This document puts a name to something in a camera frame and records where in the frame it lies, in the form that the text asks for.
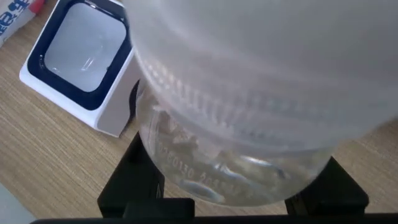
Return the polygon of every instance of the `black square frame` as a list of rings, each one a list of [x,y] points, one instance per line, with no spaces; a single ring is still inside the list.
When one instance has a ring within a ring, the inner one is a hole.
[[[126,27],[126,38],[123,40],[116,56],[108,67],[108,71],[99,84],[99,87],[91,92],[85,92],[75,85],[72,85],[51,72],[44,64],[45,54],[67,15],[67,12],[73,5],[78,3],[95,6],[93,8],[121,21]],[[109,0],[61,0],[58,2],[42,35],[33,49],[27,62],[27,68],[29,73],[34,77],[65,95],[84,109],[95,110],[102,105],[120,69],[128,58],[131,49],[132,45],[130,42],[128,21],[122,6]]]

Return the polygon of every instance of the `wood grain surface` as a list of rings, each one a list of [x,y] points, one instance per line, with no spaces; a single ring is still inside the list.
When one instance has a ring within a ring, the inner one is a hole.
[[[19,81],[19,70],[55,4],[0,49],[0,182],[37,218],[99,217],[96,198],[137,132],[101,134]],[[346,142],[337,160],[370,195],[368,212],[398,211],[398,121]],[[167,197],[187,197],[166,183]],[[225,208],[197,202],[197,215],[285,213],[283,203]]]

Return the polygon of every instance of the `clear plastic bottle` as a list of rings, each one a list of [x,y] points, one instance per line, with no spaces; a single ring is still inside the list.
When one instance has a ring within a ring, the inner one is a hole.
[[[398,1],[125,1],[142,141],[229,206],[306,187],[331,147],[396,115]]]

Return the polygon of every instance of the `water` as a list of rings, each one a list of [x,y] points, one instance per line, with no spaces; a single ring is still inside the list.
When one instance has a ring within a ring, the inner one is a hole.
[[[249,207],[277,202],[304,189],[324,168],[331,149],[253,156],[218,146],[181,127],[149,88],[137,99],[141,139],[155,165],[173,183],[218,205]]]

